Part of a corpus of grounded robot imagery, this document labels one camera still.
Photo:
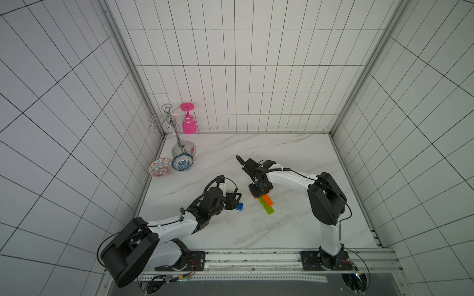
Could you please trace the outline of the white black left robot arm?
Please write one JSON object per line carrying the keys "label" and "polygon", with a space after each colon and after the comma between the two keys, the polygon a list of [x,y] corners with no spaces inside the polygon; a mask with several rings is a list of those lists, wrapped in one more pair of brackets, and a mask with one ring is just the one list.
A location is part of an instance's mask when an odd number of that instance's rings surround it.
{"label": "white black left robot arm", "polygon": [[102,241],[97,259],[119,288],[128,286],[149,269],[168,266],[182,270],[190,263],[195,270],[197,263],[181,238],[201,231],[223,210],[238,208],[242,194],[238,188],[227,191],[227,185],[233,184],[233,180],[217,176],[176,217],[157,222],[146,222],[142,217],[132,219]]}

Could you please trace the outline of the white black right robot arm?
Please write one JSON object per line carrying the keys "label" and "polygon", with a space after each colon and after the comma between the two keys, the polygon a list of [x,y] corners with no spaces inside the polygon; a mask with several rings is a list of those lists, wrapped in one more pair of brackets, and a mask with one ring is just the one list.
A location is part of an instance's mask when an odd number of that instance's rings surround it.
{"label": "white black right robot arm", "polygon": [[315,258],[314,264],[322,270],[337,268],[347,255],[341,242],[339,217],[348,206],[346,196],[332,175],[326,172],[319,175],[300,173],[273,160],[243,160],[239,155],[236,159],[252,180],[249,190],[253,197],[265,196],[274,185],[286,186],[307,195],[312,214],[320,222],[321,229],[319,250],[309,256]]}

